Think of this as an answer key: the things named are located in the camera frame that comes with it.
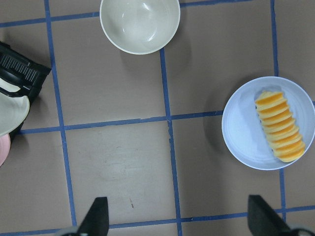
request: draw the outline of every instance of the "white plate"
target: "white plate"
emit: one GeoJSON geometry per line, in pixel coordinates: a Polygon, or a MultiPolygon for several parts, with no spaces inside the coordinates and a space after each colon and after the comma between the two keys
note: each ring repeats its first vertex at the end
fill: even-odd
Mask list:
{"type": "Polygon", "coordinates": [[[29,110],[30,102],[26,96],[12,98],[0,93],[0,136],[18,127],[29,110]]]}
{"type": "Polygon", "coordinates": [[[228,149],[239,161],[259,170],[277,170],[297,160],[284,163],[268,146],[254,103],[264,90],[283,92],[303,135],[305,151],[309,149],[315,134],[314,105],[300,86],[281,77],[254,79],[236,90],[223,112],[222,133],[228,149]]]}

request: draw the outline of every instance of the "bowl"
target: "bowl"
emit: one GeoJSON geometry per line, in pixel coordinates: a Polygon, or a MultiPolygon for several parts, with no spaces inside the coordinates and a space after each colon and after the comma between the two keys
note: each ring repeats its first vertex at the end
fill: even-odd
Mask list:
{"type": "Polygon", "coordinates": [[[299,85],[281,77],[257,78],[237,89],[223,111],[222,134],[226,146],[240,162],[259,170],[277,170],[298,159],[282,162],[268,145],[254,103],[264,90],[283,92],[303,135],[305,152],[309,149],[315,134],[313,102],[299,85]]]}
{"type": "Polygon", "coordinates": [[[180,21],[178,0],[102,0],[99,17],[110,42],[143,55],[163,48],[180,21]]]}
{"type": "Polygon", "coordinates": [[[4,163],[9,154],[11,146],[10,136],[8,134],[0,137],[0,166],[4,163]]]}

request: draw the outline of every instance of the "pastry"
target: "pastry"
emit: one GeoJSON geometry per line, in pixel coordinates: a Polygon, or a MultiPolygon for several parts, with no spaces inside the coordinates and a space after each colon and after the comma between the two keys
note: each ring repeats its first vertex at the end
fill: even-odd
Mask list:
{"type": "Polygon", "coordinates": [[[305,143],[283,93],[264,91],[255,104],[274,156],[283,162],[301,157],[305,151],[305,143]]]}

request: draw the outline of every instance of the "gray floor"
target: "gray floor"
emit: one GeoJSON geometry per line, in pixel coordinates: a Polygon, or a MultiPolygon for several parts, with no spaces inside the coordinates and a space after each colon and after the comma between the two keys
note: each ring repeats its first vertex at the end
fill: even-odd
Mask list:
{"type": "Polygon", "coordinates": [[[249,236],[248,194],[315,229],[315,146],[258,171],[221,134],[227,100],[254,78],[315,99],[315,1],[180,2],[171,42],[136,56],[105,37],[99,0],[1,1],[0,40],[53,70],[0,168],[0,236],[53,235],[99,196],[110,236],[249,236]]]}

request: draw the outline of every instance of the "pink plate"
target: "pink plate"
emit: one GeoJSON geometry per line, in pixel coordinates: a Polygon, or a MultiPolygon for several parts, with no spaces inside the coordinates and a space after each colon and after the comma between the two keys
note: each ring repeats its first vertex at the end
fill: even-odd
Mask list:
{"type": "Polygon", "coordinates": [[[8,134],[0,137],[0,166],[4,163],[9,154],[11,146],[10,136],[8,134]]]}

